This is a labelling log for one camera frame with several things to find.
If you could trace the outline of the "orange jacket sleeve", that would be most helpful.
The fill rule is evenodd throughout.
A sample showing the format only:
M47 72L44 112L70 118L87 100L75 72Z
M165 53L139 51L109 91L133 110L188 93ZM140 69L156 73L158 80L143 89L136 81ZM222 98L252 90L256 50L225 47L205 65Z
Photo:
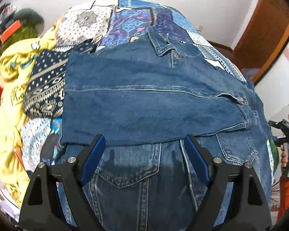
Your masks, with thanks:
M289 208L289 178L282 176L280 178L280 207L277 221L279 221Z

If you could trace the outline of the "navy patterned cloth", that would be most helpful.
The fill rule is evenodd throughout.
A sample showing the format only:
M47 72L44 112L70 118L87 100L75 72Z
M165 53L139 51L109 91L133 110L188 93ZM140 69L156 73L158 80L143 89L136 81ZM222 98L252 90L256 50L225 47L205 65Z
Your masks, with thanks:
M57 118L62 115L65 74L71 53L90 54L96 45L86 41L75 46L43 50L34 66L23 99L24 113L30 118Z

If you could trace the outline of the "green patterned storage box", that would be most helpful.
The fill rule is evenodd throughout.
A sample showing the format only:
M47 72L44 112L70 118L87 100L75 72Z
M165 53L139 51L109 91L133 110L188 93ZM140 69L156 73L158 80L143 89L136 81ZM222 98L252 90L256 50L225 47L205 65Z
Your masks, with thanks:
M16 32L14 32L6 42L2 43L0 47L0 55L12 44L25 39L36 38L38 36L35 26L31 24L22 25Z

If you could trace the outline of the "orange box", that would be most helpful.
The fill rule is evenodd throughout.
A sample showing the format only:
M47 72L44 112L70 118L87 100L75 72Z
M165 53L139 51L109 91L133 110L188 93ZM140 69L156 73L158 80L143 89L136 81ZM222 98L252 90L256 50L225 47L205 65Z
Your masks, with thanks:
M6 42L6 40L13 35L20 27L22 26L20 20L16 20L10 27L8 27L0 37L2 43Z

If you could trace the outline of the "white sliding wardrobe door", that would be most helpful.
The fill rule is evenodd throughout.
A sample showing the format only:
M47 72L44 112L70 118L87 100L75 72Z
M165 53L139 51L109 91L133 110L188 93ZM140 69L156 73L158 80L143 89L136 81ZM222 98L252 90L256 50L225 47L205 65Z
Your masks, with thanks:
M264 104L266 119L278 121L289 114L289 42L255 91Z

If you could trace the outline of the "wooden door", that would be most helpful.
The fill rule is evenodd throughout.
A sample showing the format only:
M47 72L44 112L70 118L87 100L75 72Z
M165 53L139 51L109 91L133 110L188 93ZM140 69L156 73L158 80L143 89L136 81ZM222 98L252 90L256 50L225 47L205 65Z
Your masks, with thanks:
M241 69L257 69L256 84L278 59L289 41L289 6L285 0L258 0L233 53Z

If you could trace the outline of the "blue denim jacket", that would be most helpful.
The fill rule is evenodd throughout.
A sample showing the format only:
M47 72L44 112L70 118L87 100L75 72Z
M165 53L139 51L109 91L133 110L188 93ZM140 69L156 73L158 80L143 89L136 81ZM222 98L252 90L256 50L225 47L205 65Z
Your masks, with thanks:
M84 192L105 230L185 230L206 193L184 137L225 162L250 162L271 196L271 130L251 82L151 27L140 38L66 64L60 144L106 148Z

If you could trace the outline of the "pile of clothes in corner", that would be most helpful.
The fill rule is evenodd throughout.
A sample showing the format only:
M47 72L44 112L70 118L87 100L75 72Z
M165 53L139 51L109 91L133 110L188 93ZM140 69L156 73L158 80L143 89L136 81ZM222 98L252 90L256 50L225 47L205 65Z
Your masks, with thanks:
M6 29L6 24L13 20L13 16L17 10L17 7L10 3L5 3L0 7L0 37Z

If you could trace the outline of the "yellow cartoon fleece blanket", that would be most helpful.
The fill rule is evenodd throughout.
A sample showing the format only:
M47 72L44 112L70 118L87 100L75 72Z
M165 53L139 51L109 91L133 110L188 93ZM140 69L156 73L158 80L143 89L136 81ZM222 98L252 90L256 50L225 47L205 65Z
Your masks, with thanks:
M56 29L43 36L20 40L9 46L0 57L0 180L11 198L21 206L29 185L29 176L17 152L22 148L21 127L27 116L23 111L26 87L40 52L53 49Z

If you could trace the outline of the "dark green cushion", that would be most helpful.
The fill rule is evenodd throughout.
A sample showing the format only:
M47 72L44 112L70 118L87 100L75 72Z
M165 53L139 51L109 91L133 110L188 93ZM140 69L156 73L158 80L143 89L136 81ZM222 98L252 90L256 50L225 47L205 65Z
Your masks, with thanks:
M31 8L23 8L17 11L13 16L13 19L20 20L24 25L34 26L37 33L41 33L44 30L44 18Z

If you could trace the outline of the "blue patchwork bedspread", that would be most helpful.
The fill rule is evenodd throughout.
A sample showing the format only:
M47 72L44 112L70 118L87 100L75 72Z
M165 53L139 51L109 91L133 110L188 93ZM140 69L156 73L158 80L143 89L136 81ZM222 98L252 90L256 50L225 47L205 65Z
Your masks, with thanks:
M194 44L207 62L222 68L235 78L250 82L243 78L230 60L210 46L183 15L172 9L143 1L120 0L117 6L95 5L91 9L67 12L59 25L55 47L48 50L62 46L75 46L90 41L96 45L94 50L96 52L104 48L132 42L144 35L151 27L177 42L183 41ZM39 119L41 123L50 125L57 118L36 119ZM42 155L40 157L42 162L48 165L62 164L69 157L76 157L81 152L77 155L66 156L66 147L60 144L60 139L61 126L56 143L50 147L52 153ZM269 139L267 146L272 178L274 161Z

